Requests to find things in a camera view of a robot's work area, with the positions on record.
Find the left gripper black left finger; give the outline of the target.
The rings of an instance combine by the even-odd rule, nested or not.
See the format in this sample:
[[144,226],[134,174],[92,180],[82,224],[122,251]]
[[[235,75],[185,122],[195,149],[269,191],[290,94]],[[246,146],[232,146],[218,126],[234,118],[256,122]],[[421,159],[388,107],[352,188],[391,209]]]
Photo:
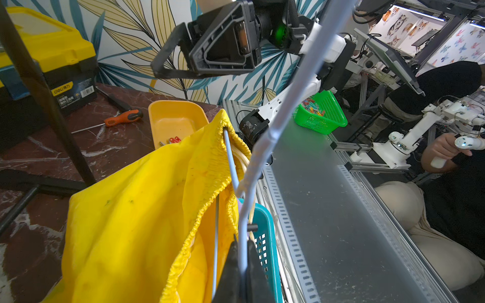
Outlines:
[[213,303],[239,302],[241,276],[238,266],[238,245],[233,241],[229,246],[229,253],[224,264]]

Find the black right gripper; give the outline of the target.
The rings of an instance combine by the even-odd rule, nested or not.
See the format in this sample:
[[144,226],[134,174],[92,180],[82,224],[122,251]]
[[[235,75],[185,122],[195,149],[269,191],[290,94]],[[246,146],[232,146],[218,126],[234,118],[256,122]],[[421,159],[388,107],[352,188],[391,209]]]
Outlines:
[[287,1],[231,1],[176,26],[151,63],[155,78],[241,75],[262,61],[261,45],[283,19]]

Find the yellow shorts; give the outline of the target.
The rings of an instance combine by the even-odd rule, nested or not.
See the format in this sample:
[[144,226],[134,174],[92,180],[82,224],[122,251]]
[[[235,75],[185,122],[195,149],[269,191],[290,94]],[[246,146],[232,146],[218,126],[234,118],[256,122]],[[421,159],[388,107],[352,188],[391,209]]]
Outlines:
[[237,235],[225,111],[69,201],[62,278],[46,302],[210,302]]

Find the white wire hanger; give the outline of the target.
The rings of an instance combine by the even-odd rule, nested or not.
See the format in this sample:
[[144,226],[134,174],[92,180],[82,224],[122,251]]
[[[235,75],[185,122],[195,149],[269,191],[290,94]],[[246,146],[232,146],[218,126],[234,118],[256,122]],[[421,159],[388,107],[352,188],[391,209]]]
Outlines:
[[[293,116],[295,108],[310,96],[322,90],[317,76],[323,70],[324,61],[337,51],[337,40],[340,39],[338,31],[346,24],[347,18],[352,15],[355,1],[330,1],[325,15],[319,24],[314,24],[309,38],[304,43],[307,50],[299,69],[294,74],[293,80],[282,92],[282,102],[276,109],[270,111],[271,126],[256,142],[248,170],[243,180],[239,180],[236,174],[233,148],[229,142],[229,133],[224,130],[224,140],[229,160],[234,194],[237,198],[239,210],[238,221],[238,266],[241,276],[240,299],[246,296],[246,270],[248,269],[248,221],[250,210],[255,204],[256,183],[265,166],[266,160],[273,152],[282,132]],[[213,294],[219,284],[218,278],[213,279]]]

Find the red clothespin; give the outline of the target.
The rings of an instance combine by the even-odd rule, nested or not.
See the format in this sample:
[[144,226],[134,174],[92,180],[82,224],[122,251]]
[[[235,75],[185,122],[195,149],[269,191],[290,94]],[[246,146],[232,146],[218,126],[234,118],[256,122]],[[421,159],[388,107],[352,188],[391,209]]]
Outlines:
[[169,140],[168,140],[168,143],[170,143],[170,144],[173,144],[173,143],[179,143],[179,142],[181,142],[181,139],[180,139],[178,136],[171,137],[171,138],[169,138]]

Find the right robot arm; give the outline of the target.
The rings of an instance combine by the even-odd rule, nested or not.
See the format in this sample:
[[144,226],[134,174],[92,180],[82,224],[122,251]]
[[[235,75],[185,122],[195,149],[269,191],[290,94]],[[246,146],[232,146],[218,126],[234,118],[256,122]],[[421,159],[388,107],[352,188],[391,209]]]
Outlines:
[[292,110],[341,76],[352,42],[338,32],[354,6],[331,1],[316,21],[299,14],[295,1],[203,1],[200,16],[173,28],[151,69],[161,80],[201,80],[255,72],[267,45],[300,56],[288,86],[239,123],[253,146],[266,130],[282,131]]

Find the operator hand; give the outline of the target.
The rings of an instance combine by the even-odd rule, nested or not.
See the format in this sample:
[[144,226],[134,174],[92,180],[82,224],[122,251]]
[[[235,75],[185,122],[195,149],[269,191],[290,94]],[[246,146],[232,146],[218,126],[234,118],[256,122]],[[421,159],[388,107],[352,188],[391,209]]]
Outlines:
[[[472,156],[470,150],[461,150],[455,146],[456,137],[452,133],[445,133],[439,136],[432,144],[428,145],[421,157],[421,166],[426,172],[446,173],[457,168],[457,164],[452,160],[459,154]],[[435,158],[445,159],[445,165],[439,169],[431,165]]]

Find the teal plastic basket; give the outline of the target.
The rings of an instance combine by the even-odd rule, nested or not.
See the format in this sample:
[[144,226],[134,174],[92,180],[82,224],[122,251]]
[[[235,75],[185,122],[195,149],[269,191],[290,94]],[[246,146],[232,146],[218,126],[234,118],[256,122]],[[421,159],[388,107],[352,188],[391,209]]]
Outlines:
[[255,203],[252,224],[258,226],[257,231],[253,234],[266,281],[274,295],[275,302],[284,302],[274,221],[271,213],[259,203]]

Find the yellow plastic tray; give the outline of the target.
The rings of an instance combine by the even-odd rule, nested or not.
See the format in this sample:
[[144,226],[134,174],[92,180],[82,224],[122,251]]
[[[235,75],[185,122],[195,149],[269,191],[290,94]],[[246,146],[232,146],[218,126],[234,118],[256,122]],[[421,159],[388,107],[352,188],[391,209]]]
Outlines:
[[155,149],[170,144],[171,137],[183,140],[209,124],[204,110],[190,101],[158,100],[148,111]]

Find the yellow black plastic toolbox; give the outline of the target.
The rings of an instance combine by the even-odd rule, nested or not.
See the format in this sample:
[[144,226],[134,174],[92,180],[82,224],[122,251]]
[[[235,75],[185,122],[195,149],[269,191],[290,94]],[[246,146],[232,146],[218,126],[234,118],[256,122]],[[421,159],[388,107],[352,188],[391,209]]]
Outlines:
[[[93,101],[97,60],[93,44],[77,29],[29,8],[7,8],[34,63],[64,116]],[[48,125],[42,107],[1,51],[1,151]]]

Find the green plastic basket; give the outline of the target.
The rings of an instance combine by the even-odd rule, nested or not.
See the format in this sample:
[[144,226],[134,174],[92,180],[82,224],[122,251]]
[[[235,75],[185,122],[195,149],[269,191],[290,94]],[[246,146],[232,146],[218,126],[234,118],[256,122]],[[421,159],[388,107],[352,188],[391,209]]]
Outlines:
[[317,93],[296,107],[293,118],[298,126],[323,135],[347,126],[347,118],[330,91]]

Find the black clothes rack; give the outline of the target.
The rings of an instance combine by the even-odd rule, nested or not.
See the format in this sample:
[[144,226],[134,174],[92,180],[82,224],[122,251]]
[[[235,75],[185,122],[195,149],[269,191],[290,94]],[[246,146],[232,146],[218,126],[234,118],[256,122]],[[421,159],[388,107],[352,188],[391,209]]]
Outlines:
[[23,196],[1,217],[6,231],[38,194],[71,196],[95,183],[65,120],[96,97],[97,60],[80,32],[35,10],[1,6],[1,150],[50,126],[81,181],[2,169],[1,188]]

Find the seated operator person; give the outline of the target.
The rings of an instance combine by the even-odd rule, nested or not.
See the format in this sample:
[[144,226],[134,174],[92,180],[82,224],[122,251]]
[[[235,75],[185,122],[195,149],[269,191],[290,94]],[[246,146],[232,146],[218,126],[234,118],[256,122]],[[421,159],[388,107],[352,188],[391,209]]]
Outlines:
[[[459,61],[418,77],[423,90],[407,85],[390,92],[385,108],[405,122],[442,97],[462,98],[484,85],[484,66]],[[484,277],[484,152],[461,150],[445,133],[423,151],[422,168],[438,177],[423,185],[389,181],[376,188],[402,228],[450,290]]]

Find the black handled screwdriver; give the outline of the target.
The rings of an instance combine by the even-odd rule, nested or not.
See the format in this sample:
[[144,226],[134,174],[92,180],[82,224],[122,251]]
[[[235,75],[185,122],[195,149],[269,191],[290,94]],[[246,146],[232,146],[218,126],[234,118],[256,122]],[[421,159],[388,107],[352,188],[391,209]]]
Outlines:
[[132,107],[130,105],[128,105],[126,102],[118,99],[117,97],[113,96],[112,94],[108,94],[108,93],[104,92],[99,87],[96,87],[96,90],[99,93],[101,93],[107,99],[107,101],[111,105],[115,106],[120,112],[127,112],[127,111],[132,110]]

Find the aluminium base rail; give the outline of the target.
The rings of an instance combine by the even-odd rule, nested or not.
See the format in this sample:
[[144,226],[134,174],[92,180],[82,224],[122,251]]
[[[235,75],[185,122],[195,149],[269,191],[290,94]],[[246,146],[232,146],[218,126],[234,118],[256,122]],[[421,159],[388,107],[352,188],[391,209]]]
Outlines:
[[256,199],[275,222],[288,302],[455,302],[334,138],[290,121]]

